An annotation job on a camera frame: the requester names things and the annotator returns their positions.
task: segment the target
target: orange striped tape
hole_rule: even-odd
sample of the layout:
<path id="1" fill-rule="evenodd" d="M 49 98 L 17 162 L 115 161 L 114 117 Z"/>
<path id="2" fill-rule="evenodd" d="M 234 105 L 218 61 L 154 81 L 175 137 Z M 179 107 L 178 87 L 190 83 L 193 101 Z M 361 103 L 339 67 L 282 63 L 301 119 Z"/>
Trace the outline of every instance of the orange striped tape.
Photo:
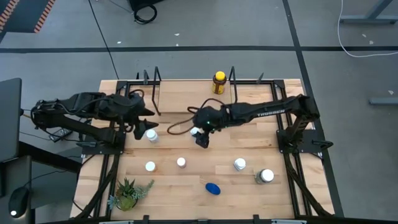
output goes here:
<path id="1" fill-rule="evenodd" d="M 40 32 L 40 30 L 42 29 L 42 27 L 44 25 L 44 22 L 45 22 L 47 16 L 49 16 L 51 8 L 54 5 L 54 2 L 55 2 L 55 0 L 49 0 L 48 1 L 47 5 L 45 6 L 45 8 L 43 10 L 42 15 L 40 16 L 39 20 L 36 23 L 36 26 L 35 26 L 35 29 L 34 29 L 35 33 Z"/>
<path id="2" fill-rule="evenodd" d="M 4 30 L 4 26 L 6 26 L 7 20 L 11 17 L 19 1 L 20 0 L 10 0 L 6 8 L 0 14 L 0 33 Z"/>

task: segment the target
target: gray floor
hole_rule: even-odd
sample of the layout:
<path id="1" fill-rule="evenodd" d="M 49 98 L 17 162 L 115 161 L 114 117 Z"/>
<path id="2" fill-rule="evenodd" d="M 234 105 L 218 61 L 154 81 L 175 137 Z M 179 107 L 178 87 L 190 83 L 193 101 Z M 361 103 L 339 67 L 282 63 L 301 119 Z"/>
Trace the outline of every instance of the gray floor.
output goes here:
<path id="1" fill-rule="evenodd" d="M 126 6 L 125 0 L 113 0 Z M 377 0 L 345 0 L 344 14 L 364 14 Z M 302 46 L 338 46 L 340 1 L 290 0 Z M 140 26 L 107 0 L 93 1 L 110 47 L 203 45 L 293 46 L 282 1 L 165 0 L 158 18 Z M 386 14 L 398 11 L 398 1 Z M 344 25 L 345 45 L 398 45 L 398 24 Z M 0 48 L 104 47 L 87 0 L 57 0 L 39 34 L 8 33 Z M 374 52 L 353 52 L 371 54 Z M 398 107 L 370 106 L 371 96 L 398 94 L 398 55 L 351 58 L 344 52 L 304 52 L 308 75 L 321 112 L 331 161 L 346 217 L 398 220 Z M 120 78 L 134 78 L 158 66 L 163 78 L 209 78 L 234 65 L 239 78 L 301 78 L 295 52 L 202 51 L 112 53 Z M 107 53 L 0 54 L 1 80 L 22 78 L 22 107 L 40 99 L 96 91 L 100 80 L 115 79 Z M 22 119 L 21 131 L 46 135 Z M 73 147 L 21 135 L 23 141 L 52 152 Z M 52 178 L 62 180 L 62 175 Z M 69 183 L 73 188 L 75 182 Z M 68 218 L 70 199 L 40 208 L 40 222 Z"/>

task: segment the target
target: potted plant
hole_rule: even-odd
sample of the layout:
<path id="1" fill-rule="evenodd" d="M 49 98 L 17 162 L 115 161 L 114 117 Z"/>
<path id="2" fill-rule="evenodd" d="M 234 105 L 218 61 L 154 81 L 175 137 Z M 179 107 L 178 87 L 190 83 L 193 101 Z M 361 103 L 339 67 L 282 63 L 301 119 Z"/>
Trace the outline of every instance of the potted plant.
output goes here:
<path id="1" fill-rule="evenodd" d="M 122 211 L 128 211 L 136 206 L 139 199 L 144 198 L 149 189 L 153 186 L 154 180 L 151 180 L 146 186 L 134 187 L 134 179 L 131 183 L 127 178 L 124 178 L 124 184 L 120 183 L 115 196 L 109 196 L 108 205 L 112 209 L 116 206 Z"/>

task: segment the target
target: blue object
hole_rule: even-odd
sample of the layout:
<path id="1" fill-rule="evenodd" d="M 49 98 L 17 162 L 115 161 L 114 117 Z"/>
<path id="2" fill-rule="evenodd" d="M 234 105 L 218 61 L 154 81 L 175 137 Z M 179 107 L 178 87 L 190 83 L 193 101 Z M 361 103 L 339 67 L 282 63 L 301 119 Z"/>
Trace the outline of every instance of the blue object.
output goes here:
<path id="1" fill-rule="evenodd" d="M 206 184 L 206 190 L 212 193 L 213 195 L 219 195 L 221 193 L 220 188 L 213 183 L 207 183 Z"/>

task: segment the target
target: wooden table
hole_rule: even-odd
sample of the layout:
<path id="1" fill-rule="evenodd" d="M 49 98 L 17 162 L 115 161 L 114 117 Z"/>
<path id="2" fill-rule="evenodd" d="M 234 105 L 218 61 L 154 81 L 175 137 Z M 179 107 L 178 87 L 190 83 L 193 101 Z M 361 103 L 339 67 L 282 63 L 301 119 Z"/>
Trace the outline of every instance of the wooden table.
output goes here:
<path id="1" fill-rule="evenodd" d="M 303 93 L 300 80 L 284 81 L 288 96 Z M 116 82 L 103 80 L 99 91 L 114 93 Z M 145 91 L 146 107 L 155 111 L 151 102 L 152 87 L 133 86 L 130 91 L 136 88 Z M 127 177 L 135 179 L 139 185 L 145 185 L 151 179 L 155 183 L 148 196 L 131 211 L 114 209 L 112 220 L 142 220 L 143 215 L 150 215 L 151 220 L 252 219 L 253 214 L 258 214 L 260 218 L 294 217 L 284 159 L 279 153 L 275 135 L 276 116 L 257 118 L 240 127 L 211 134 L 208 149 L 197 146 L 189 133 L 180 136 L 167 134 L 166 129 L 172 123 L 191 117 L 191 114 L 184 112 L 187 106 L 199 107 L 206 98 L 217 96 L 212 94 L 210 88 L 211 81 L 208 80 L 163 80 L 156 88 L 155 101 L 162 116 L 147 119 L 159 123 L 155 128 L 159 142 L 154 144 L 146 138 L 137 141 L 129 133 L 118 169 L 119 181 Z M 237 91 L 238 101 L 241 102 L 272 101 L 269 85 L 238 85 Z M 230 103 L 234 101 L 234 96 L 231 96 L 233 92 L 233 86 L 228 86 L 226 92 L 217 97 Z M 107 127 L 109 123 L 96 120 L 93 125 Z M 180 125 L 173 131 L 182 131 L 191 125 Z M 307 187 L 325 210 L 333 213 L 321 160 L 311 154 L 300 156 Z M 177 166 L 179 157 L 186 159 L 186 168 Z M 233 167 L 234 160 L 239 157 L 244 158 L 247 165 L 241 172 Z M 95 193 L 102 161 L 103 156 L 97 155 L 82 167 L 75 194 L 75 202 L 79 206 L 84 207 Z M 155 172 L 145 170 L 148 161 L 156 163 Z M 258 185 L 254 181 L 254 173 L 263 168 L 273 170 L 275 179 L 269 184 Z M 209 194 L 205 190 L 208 182 L 218 184 L 221 194 Z M 303 214 L 301 193 L 297 186 L 296 191 Z M 104 215 L 107 196 L 108 191 L 104 193 L 100 215 Z M 79 212 L 73 207 L 71 216 Z"/>

